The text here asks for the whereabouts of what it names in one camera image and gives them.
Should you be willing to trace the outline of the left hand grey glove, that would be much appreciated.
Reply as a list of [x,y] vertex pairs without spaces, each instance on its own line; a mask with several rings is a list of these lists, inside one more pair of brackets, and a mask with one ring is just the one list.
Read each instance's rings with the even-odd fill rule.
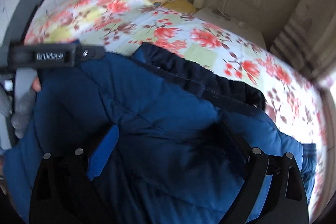
[[1,86],[1,116],[3,118],[10,118],[10,123],[18,139],[22,139],[25,135],[35,105],[36,95],[40,91],[41,83],[39,78],[35,77],[29,90],[18,101],[15,112],[11,114],[9,96]]

